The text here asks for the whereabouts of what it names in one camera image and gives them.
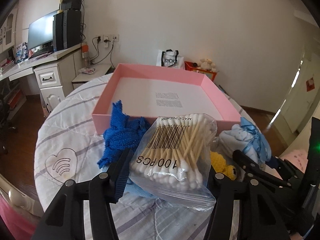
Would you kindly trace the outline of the yellow crochet toy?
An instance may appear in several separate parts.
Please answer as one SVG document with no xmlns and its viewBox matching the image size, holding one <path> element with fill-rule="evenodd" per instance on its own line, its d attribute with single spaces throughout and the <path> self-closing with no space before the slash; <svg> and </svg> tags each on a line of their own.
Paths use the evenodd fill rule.
<svg viewBox="0 0 320 240">
<path fill-rule="evenodd" d="M 211 152 L 210 161 L 215 172 L 222 173 L 231 180 L 236 180 L 237 171 L 235 166 L 227 164 L 226 159 L 221 154 Z"/>
</svg>

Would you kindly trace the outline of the light blue terry headband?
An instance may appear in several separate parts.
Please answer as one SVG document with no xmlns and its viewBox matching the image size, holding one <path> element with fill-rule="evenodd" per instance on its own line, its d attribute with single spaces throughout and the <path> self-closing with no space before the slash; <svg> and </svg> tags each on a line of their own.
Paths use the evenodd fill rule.
<svg viewBox="0 0 320 240">
<path fill-rule="evenodd" d="M 124 192 L 132 194 L 134 196 L 157 199 L 156 196 L 154 196 L 153 194 L 143 190 L 141 187 L 139 187 L 135 183 L 131 183 L 131 184 L 127 183 Z"/>
</svg>

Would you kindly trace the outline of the light blue baby clothes bundle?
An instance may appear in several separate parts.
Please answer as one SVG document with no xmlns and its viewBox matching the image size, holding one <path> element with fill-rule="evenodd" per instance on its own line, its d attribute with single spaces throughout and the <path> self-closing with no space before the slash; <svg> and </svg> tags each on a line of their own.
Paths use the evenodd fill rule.
<svg viewBox="0 0 320 240">
<path fill-rule="evenodd" d="M 240 124 L 234 124 L 231 130 L 219 134 L 219 143 L 227 156 L 240 150 L 255 163 L 262 165 L 271 160 L 272 152 L 269 143 L 260 130 L 246 118 L 240 118 Z"/>
</svg>

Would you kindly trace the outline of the pink floral bedding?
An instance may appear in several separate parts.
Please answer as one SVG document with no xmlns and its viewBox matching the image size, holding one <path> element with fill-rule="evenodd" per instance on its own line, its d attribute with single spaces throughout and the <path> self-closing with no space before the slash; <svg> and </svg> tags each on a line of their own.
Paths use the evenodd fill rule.
<svg viewBox="0 0 320 240">
<path fill-rule="evenodd" d="M 301 172 L 305 173 L 308 163 L 308 153 L 306 150 L 293 150 L 281 157 L 282 160 L 288 160 Z"/>
</svg>

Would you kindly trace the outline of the striped white tablecloth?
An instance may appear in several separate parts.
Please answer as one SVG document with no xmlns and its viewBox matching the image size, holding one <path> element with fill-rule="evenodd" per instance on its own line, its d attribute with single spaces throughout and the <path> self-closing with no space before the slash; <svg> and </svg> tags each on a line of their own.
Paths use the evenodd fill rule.
<svg viewBox="0 0 320 240">
<path fill-rule="evenodd" d="M 65 181 L 87 181 L 100 173 L 104 139 L 96 132 L 92 112 L 110 78 L 104 75 L 76 88 L 40 128 L 34 178 L 44 208 Z M 203 239 L 209 221 L 206 212 L 129 193 L 112 212 L 120 239 Z"/>
</svg>

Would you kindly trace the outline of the dark blue knitted cloth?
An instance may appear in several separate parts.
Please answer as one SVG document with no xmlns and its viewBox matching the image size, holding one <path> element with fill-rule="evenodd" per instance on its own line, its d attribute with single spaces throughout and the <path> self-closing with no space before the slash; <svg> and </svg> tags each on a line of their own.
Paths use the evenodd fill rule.
<svg viewBox="0 0 320 240">
<path fill-rule="evenodd" d="M 123 105 L 119 100 L 112 104 L 110 126 L 103 133 L 105 149 L 97 162 L 100 169 L 108 167 L 119 160 L 125 149 L 135 151 L 147 130 L 151 127 L 144 117 L 131 119 L 123 113 Z"/>
</svg>

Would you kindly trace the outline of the small white side table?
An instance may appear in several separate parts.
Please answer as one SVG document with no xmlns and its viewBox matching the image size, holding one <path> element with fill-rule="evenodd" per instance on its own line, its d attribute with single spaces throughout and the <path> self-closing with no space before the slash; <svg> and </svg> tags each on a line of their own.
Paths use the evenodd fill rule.
<svg viewBox="0 0 320 240">
<path fill-rule="evenodd" d="M 107 74 L 109 69 L 111 68 L 110 64 L 96 64 L 93 65 L 90 69 L 94 69 L 94 72 L 91 72 L 91 74 L 88 73 L 79 73 L 76 78 L 73 79 L 72 85 L 73 89 L 76 89 L 83 85 L 84 83 L 87 83 L 97 77 L 101 77 Z"/>
</svg>

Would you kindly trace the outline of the white desk with drawers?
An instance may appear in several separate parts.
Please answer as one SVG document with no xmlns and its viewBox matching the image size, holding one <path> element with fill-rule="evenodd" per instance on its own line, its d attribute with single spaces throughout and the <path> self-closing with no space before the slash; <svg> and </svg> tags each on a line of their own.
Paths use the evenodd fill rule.
<svg viewBox="0 0 320 240">
<path fill-rule="evenodd" d="M 73 90 L 72 81 L 82 68 L 81 44 L 39 57 L 26 60 L 13 65 L 1 75 L 1 80 L 10 81 L 35 75 L 40 94 L 43 97 L 45 114 L 52 110 L 68 96 Z"/>
</svg>

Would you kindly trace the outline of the pink shallow box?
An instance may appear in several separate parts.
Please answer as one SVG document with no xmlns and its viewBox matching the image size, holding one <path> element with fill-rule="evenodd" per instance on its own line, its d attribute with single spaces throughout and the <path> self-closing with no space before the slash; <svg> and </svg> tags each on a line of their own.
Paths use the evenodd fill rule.
<svg viewBox="0 0 320 240">
<path fill-rule="evenodd" d="M 240 123 L 240 114 L 204 74 L 141 64 L 119 64 L 107 82 L 93 112 L 96 132 L 110 126 L 112 104 L 121 101 L 123 112 L 153 123 L 159 116 L 205 113 L 218 131 Z"/>
</svg>

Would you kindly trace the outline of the cream plush toy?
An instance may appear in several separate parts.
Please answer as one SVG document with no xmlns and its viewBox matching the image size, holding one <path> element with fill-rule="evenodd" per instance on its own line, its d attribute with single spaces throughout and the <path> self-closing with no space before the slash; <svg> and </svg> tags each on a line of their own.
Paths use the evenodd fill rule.
<svg viewBox="0 0 320 240">
<path fill-rule="evenodd" d="M 210 59 L 200 59 L 199 67 L 203 70 L 216 72 L 216 64 Z"/>
</svg>

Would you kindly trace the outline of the red toy box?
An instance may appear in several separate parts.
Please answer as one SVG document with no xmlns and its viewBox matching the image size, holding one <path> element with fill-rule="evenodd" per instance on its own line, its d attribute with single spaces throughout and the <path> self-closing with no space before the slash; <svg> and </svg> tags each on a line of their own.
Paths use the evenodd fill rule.
<svg viewBox="0 0 320 240">
<path fill-rule="evenodd" d="M 187 71 L 197 72 L 206 75 L 211 81 L 214 81 L 215 77 L 217 76 L 217 72 L 213 72 L 211 70 L 202 69 L 197 65 L 196 62 L 184 62 L 184 68 Z"/>
</svg>

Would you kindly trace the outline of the orange white bottle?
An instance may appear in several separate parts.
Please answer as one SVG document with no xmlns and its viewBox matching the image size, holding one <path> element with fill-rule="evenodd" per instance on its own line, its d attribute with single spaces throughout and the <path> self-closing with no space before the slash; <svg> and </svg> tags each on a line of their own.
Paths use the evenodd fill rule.
<svg viewBox="0 0 320 240">
<path fill-rule="evenodd" d="M 88 67 L 89 63 L 90 63 L 90 59 L 89 59 L 89 48 L 87 44 L 84 44 L 81 46 L 81 56 L 82 59 L 84 61 L 84 67 Z"/>
</svg>

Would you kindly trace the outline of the white tote bag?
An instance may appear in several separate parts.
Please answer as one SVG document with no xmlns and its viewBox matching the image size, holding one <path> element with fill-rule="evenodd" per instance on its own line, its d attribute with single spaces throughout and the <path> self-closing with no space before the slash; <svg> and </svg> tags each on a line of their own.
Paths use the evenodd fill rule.
<svg viewBox="0 0 320 240">
<path fill-rule="evenodd" d="M 184 69 L 184 57 L 180 55 L 178 50 L 159 50 L 156 66 Z"/>
</svg>

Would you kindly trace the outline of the black computer monitor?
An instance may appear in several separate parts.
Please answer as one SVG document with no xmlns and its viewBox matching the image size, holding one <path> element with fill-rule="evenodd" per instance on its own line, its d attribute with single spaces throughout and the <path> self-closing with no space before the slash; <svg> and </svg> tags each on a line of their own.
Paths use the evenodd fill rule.
<svg viewBox="0 0 320 240">
<path fill-rule="evenodd" d="M 50 12 L 33 23 L 28 29 L 28 50 L 34 49 L 53 40 L 53 22 L 57 10 Z"/>
</svg>

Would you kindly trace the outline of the black computer tower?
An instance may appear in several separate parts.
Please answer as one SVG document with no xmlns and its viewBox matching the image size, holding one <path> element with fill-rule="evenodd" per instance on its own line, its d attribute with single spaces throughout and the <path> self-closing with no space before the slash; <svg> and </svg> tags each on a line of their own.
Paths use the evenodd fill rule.
<svg viewBox="0 0 320 240">
<path fill-rule="evenodd" d="M 54 15 L 53 50 L 71 48 L 81 41 L 81 11 L 64 10 Z"/>
</svg>

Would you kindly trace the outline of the white glass door cabinet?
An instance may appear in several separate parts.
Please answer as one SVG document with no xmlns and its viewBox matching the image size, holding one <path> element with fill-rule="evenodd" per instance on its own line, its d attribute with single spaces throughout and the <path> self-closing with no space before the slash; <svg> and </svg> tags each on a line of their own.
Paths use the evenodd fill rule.
<svg viewBox="0 0 320 240">
<path fill-rule="evenodd" d="M 1 53 L 15 45 L 15 29 L 18 8 L 12 9 L 1 26 Z"/>
</svg>

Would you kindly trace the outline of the black speaker box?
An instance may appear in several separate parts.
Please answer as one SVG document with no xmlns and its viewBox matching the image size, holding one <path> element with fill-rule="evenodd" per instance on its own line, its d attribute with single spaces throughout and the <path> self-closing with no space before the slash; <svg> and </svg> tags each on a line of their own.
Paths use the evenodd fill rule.
<svg viewBox="0 0 320 240">
<path fill-rule="evenodd" d="M 82 0 L 61 0 L 60 10 L 80 10 Z"/>
</svg>

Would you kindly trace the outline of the white wall socket strip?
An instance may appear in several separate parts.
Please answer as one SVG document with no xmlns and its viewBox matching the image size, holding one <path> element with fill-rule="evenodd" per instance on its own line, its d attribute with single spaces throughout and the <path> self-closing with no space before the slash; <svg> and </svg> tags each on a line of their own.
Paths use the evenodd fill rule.
<svg viewBox="0 0 320 240">
<path fill-rule="evenodd" d="M 119 34 L 97 35 L 96 38 L 99 44 L 102 44 L 104 48 L 108 48 L 113 43 L 119 41 Z"/>
</svg>

